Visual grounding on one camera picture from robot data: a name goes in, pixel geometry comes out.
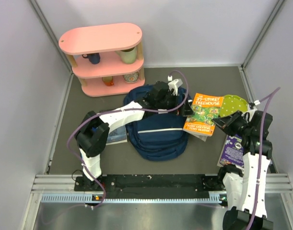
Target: orange label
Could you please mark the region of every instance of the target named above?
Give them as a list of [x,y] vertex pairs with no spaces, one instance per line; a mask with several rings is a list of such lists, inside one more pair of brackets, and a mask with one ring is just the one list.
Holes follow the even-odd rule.
[[194,131],[200,134],[206,134],[211,136],[214,132],[214,127],[215,126],[206,125],[205,123],[202,123],[202,122],[194,122],[194,123],[186,122],[184,129],[188,131]]
[[193,104],[202,107],[221,107],[223,99],[224,97],[214,97],[197,93],[195,94]]

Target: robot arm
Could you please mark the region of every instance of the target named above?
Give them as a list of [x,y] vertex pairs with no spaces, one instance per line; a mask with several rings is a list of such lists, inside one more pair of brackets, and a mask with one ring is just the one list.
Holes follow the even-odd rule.
[[[165,110],[175,108],[177,106],[178,97],[182,96],[178,95],[178,87],[181,85],[182,81],[180,79],[173,80],[169,83],[158,81],[143,98],[115,109],[115,111],[121,110],[121,113],[101,115],[88,122],[77,132],[75,138],[82,159],[85,162],[85,166],[95,178],[102,174],[100,168],[100,153],[105,149],[109,133],[130,122],[139,121],[154,114],[139,109],[156,109],[162,110],[162,113],[165,113]],[[180,108],[179,113],[182,116],[193,114],[188,100],[184,106]],[[89,112],[82,122],[94,115],[96,115],[94,111]],[[85,168],[83,168],[83,173],[90,181],[93,181],[93,178],[88,174]]]
[[259,185],[257,209],[251,230],[272,230],[273,223],[266,220],[265,188],[267,169],[272,157],[272,143],[266,140],[272,116],[266,114],[263,133],[263,148],[260,179],[256,181],[259,163],[259,132],[262,112],[255,108],[236,113],[213,122],[227,135],[241,136],[244,147],[244,174],[235,165],[225,165],[218,173],[218,179],[224,184],[227,192],[228,211],[223,220],[223,230],[244,230],[253,213],[256,186]]

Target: orange cup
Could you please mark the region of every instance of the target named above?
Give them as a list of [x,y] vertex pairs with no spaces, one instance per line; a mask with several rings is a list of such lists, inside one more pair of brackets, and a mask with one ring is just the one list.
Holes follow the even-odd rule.
[[111,77],[103,77],[102,80],[106,86],[114,85],[112,76]]

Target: book cover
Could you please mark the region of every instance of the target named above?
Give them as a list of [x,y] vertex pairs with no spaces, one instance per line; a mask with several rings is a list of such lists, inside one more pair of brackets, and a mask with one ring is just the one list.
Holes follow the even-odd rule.
[[241,146],[241,137],[235,135],[234,137],[227,136],[224,143],[218,166],[222,167],[225,164],[235,164],[244,167],[243,163],[243,147]]
[[195,94],[192,110],[194,115],[189,116],[184,125],[184,131],[195,136],[212,136],[215,124],[213,118],[217,118],[220,113],[224,97]]
[[113,145],[123,142],[127,142],[127,132],[125,126],[113,130],[108,136],[106,145]]

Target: pink shelf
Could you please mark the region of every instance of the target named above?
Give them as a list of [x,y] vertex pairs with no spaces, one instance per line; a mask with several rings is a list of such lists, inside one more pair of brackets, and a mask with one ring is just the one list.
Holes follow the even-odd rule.
[[70,55],[129,49],[142,40],[142,30],[132,23],[79,27],[64,33],[60,49]]
[[107,76],[124,75],[137,72],[142,68],[144,59],[136,60],[132,64],[125,64],[116,52],[100,53],[100,62],[92,64],[89,59],[79,56],[77,66],[72,67],[73,73],[79,78],[100,78]]
[[106,86],[101,78],[86,80],[87,86],[82,86],[82,91],[90,97],[100,97],[128,93],[130,90],[142,86],[145,80],[138,79],[135,83],[127,83],[123,76],[113,77],[113,86]]

